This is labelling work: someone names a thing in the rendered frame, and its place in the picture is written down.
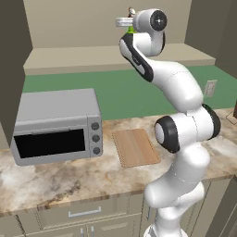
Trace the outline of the beige base cabinet door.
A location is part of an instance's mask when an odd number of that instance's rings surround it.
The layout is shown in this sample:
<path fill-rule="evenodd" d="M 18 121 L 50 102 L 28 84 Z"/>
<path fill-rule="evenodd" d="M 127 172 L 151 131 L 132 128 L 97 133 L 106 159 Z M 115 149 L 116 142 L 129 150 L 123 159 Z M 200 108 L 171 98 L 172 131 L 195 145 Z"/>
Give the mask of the beige base cabinet door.
<path fill-rule="evenodd" d="M 81 237 L 81 228 L 85 230 L 85 237 L 87 237 L 87 227 L 85 225 L 76 225 L 70 227 L 63 227 L 47 231 L 38 231 L 34 233 L 27 233 L 27 237 Z"/>
<path fill-rule="evenodd" d="M 94 237 L 139 237 L 140 222 L 140 214 L 97 221 L 89 225 L 88 237 L 91 237 L 91 226 L 94 226 Z"/>
<path fill-rule="evenodd" d="M 230 179 L 203 181 L 204 198 L 192 205 L 181 219 L 181 228 L 188 237 L 206 237 L 230 181 Z"/>

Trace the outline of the wooden cutting board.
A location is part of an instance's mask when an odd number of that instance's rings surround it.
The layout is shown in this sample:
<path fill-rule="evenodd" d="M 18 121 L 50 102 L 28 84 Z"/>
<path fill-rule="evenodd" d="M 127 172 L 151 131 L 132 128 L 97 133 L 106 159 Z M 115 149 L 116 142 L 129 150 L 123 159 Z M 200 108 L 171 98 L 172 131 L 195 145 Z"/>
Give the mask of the wooden cutting board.
<path fill-rule="evenodd" d="M 153 165 L 161 161 L 144 129 L 114 131 L 112 136 L 122 167 Z"/>

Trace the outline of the green spray bottle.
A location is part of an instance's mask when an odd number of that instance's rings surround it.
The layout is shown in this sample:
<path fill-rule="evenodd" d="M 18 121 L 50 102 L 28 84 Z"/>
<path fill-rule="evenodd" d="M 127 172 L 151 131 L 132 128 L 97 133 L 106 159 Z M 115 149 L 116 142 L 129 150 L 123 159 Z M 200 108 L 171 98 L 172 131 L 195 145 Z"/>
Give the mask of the green spray bottle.
<path fill-rule="evenodd" d="M 135 10 L 132 7 L 129 7 L 129 15 L 128 18 L 133 18 L 135 15 Z M 128 28 L 128 33 L 136 33 L 135 29 L 133 28 L 133 26 L 129 26 Z"/>

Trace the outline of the white wall outlet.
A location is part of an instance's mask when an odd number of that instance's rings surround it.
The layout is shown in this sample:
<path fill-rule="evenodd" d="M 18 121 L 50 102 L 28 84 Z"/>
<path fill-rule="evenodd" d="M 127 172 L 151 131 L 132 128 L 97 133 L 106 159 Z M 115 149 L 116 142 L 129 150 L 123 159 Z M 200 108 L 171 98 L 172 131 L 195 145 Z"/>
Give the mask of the white wall outlet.
<path fill-rule="evenodd" d="M 212 81 L 206 82 L 204 96 L 212 97 L 214 95 L 217 82 L 218 82 L 217 80 L 212 80 Z"/>

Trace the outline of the beige open wall cabinet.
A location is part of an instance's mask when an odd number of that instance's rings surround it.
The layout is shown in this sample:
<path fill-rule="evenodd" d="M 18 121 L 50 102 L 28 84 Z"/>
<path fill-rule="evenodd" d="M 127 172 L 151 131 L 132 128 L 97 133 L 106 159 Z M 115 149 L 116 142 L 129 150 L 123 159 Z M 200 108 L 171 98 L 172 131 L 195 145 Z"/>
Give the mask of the beige open wall cabinet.
<path fill-rule="evenodd" d="M 213 65 L 215 58 L 184 42 L 192 0 L 23 0 L 32 51 L 27 75 L 130 69 L 119 52 L 126 32 L 116 18 L 128 8 L 158 8 L 168 16 L 166 45 L 157 60 L 185 66 Z"/>

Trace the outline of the beige drawer front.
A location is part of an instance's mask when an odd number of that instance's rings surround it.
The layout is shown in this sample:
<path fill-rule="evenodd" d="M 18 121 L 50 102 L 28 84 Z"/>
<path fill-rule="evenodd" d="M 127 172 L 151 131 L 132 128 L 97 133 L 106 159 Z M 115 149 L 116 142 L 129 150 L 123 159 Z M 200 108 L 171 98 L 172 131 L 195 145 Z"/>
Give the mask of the beige drawer front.
<path fill-rule="evenodd" d="M 71 213 L 84 212 L 102 207 L 102 211 L 98 214 L 88 215 L 84 217 L 69 218 L 69 211 Z M 44 229 L 53 228 L 64 224 L 73 222 L 80 222 L 94 218 L 104 218 L 107 216 L 120 215 L 127 213 L 128 197 L 119 196 L 109 199 L 79 203 L 76 202 L 71 206 L 54 207 L 52 209 L 42 210 L 38 212 L 40 223 Z"/>

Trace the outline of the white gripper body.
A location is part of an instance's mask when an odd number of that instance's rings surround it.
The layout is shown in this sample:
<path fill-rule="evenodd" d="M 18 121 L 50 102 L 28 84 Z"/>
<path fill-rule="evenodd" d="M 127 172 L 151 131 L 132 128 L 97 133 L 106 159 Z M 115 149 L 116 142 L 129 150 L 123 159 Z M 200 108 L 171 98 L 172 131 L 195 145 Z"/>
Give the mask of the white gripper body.
<path fill-rule="evenodd" d="M 130 27 L 133 23 L 133 18 L 116 18 L 117 27 Z"/>

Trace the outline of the taupe cabinet door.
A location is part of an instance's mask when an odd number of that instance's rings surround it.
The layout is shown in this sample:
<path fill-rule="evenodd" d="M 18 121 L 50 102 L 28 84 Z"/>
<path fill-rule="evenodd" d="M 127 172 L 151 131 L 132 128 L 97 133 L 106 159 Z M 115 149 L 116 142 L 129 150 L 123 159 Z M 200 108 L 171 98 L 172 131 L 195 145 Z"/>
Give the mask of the taupe cabinet door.
<path fill-rule="evenodd" d="M 237 79 L 237 0 L 192 0 L 185 43 Z"/>
<path fill-rule="evenodd" d="M 0 150 L 11 143 L 31 50 L 23 0 L 0 0 Z"/>

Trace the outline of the grey toaster oven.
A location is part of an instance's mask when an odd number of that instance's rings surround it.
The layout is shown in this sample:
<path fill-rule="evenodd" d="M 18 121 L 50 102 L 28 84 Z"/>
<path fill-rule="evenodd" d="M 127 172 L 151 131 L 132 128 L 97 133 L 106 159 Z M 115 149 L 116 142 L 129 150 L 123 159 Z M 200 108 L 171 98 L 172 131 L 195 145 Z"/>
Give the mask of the grey toaster oven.
<path fill-rule="evenodd" d="M 10 149 L 19 166 L 101 156 L 102 116 L 95 90 L 23 94 Z"/>

